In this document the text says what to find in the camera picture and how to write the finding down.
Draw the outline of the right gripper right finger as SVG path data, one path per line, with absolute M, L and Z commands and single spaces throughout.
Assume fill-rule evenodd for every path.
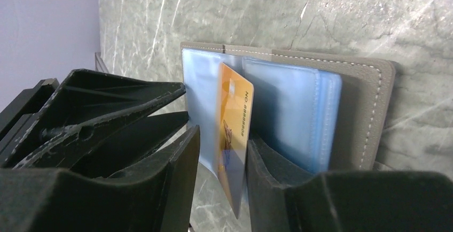
M 435 172 L 312 175 L 252 136 L 252 231 L 452 231 L 452 181 Z

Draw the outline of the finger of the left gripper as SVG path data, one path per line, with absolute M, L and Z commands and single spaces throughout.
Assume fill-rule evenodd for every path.
M 181 82 L 150 82 L 75 69 L 41 80 L 1 112 L 1 167 L 71 168 L 114 133 L 185 94 Z
M 156 152 L 188 119 L 187 111 L 145 117 L 110 136 L 71 171 L 89 178 L 109 177 Z

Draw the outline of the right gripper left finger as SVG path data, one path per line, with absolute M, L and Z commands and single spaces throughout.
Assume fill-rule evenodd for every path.
M 1 170 L 1 231 L 187 231 L 200 150 L 193 126 L 108 178 Z

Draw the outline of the grey card holder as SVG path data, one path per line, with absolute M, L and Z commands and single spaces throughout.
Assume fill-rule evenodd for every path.
M 189 123 L 201 129 L 199 161 L 216 174 L 219 67 L 254 86 L 249 136 L 310 173 L 371 170 L 395 78 L 392 62 L 300 51 L 182 42 Z

